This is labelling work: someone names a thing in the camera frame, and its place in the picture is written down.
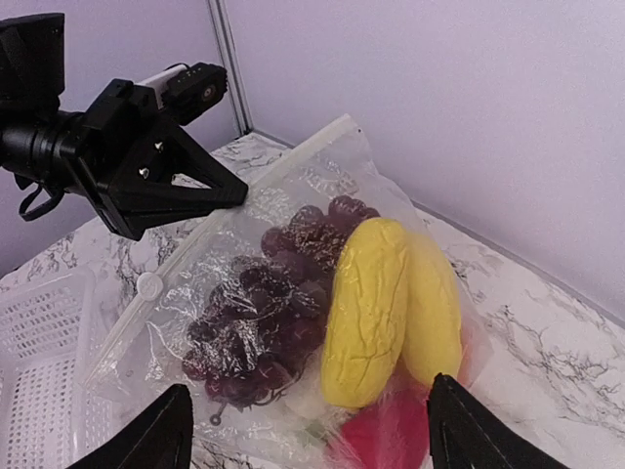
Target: white wall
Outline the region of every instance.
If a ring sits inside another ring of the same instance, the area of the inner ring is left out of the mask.
[[[256,127],[349,112],[416,201],[625,318],[625,2],[227,3]]]
[[[112,78],[140,81],[170,64],[218,64],[205,0],[2,0],[0,19],[41,12],[65,18],[66,91],[62,108],[84,110]],[[228,100],[189,126],[207,149],[236,137]],[[88,202],[66,196],[52,214],[26,223],[25,194],[0,171],[0,276],[95,216]]]

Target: yellow squash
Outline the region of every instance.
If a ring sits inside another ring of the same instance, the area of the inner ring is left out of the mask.
[[[408,306],[409,233],[374,218],[350,236],[334,277],[321,391],[332,405],[376,401],[401,353]]]
[[[410,293],[401,355],[412,377],[430,387],[439,373],[458,375],[460,300],[454,272],[437,244],[424,234],[412,234],[410,244]]]

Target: plastic basket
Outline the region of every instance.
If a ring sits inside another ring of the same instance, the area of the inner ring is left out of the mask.
[[[112,404],[74,383],[105,337],[78,269],[0,298],[0,467],[65,468],[115,430]]]

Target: table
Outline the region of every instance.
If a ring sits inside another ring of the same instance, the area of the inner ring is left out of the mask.
[[[250,134],[213,152],[245,180],[288,149]],[[625,465],[625,331],[527,268],[419,211],[483,318],[493,357],[472,393],[521,436],[571,468]],[[97,278],[96,304],[112,324],[153,272],[200,223],[149,230],[139,242],[110,234],[99,219],[59,240],[0,280],[0,294],[77,266]],[[197,441],[198,468],[273,464],[225,454]]]

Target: transparent bag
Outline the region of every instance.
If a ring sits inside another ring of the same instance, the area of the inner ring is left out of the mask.
[[[356,227],[380,216],[427,234],[344,116],[252,182],[243,207],[214,212],[189,236],[156,272],[162,291],[135,298],[112,329],[86,386],[130,420],[184,383],[196,437],[289,467],[417,467],[428,448],[426,394],[401,365],[360,410],[321,392],[337,263]],[[469,385],[489,346],[462,288],[460,301],[459,379]],[[391,457],[397,441],[405,451]]]

